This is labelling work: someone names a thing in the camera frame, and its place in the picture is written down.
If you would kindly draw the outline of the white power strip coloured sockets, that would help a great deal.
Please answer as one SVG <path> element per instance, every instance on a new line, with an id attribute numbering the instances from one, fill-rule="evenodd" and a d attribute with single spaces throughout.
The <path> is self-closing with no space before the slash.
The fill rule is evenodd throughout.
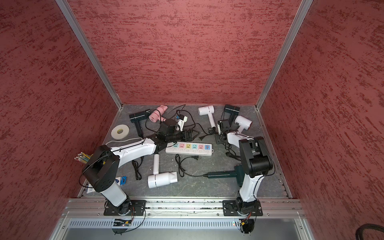
<path id="1" fill-rule="evenodd" d="M 167 154 L 211 157 L 213 152 L 212 144 L 204 143 L 176 142 L 168 143 L 166 147 Z"/>

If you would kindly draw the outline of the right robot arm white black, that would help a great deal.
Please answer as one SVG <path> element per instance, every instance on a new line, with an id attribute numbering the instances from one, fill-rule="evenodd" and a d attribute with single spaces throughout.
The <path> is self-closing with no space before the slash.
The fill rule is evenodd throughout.
<path id="1" fill-rule="evenodd" d="M 257 193 L 262 180 L 274 167 L 269 160 L 267 148 L 261 146 L 264 138 L 243 134 L 243 131 L 248 130 L 252 123 L 247 118 L 237 116 L 235 119 L 235 124 L 239 125 L 237 130 L 231 129 L 229 120 L 221 120 L 217 124 L 219 137 L 229 145 L 239 148 L 240 151 L 244 180 L 236 200 L 236 210 L 243 216 L 259 209 Z"/>

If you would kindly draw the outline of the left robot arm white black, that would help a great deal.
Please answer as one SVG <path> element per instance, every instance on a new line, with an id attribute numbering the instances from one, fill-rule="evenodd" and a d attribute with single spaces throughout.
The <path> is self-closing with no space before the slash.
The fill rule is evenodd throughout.
<path id="1" fill-rule="evenodd" d="M 110 148 L 102 145 L 96 149 L 82 171 L 93 189 L 102 194 L 112 209 L 120 216 L 133 211 L 128 195 L 116 183 L 118 169 L 138 158 L 158 154 L 169 143 L 191 142 L 200 133 L 193 129 L 181 128 L 173 119 L 161 123 L 159 130 L 136 143 Z"/>

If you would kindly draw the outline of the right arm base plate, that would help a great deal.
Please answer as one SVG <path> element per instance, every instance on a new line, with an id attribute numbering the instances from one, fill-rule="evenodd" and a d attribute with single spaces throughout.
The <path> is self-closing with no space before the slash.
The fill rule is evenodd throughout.
<path id="1" fill-rule="evenodd" d="M 256 217 L 263 216 L 263 210 L 259 200 L 247 203 L 238 198 L 233 201 L 223 201 L 222 204 L 224 216 L 248 216 L 249 214 Z"/>

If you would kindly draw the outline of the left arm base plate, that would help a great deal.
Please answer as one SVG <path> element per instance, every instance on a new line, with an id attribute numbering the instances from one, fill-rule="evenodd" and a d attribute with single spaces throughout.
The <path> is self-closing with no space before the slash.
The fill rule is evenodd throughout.
<path id="1" fill-rule="evenodd" d="M 145 200 L 126 200 L 119 207 L 115 207 L 107 200 L 104 205 L 104 216 L 143 216 L 146 203 Z"/>

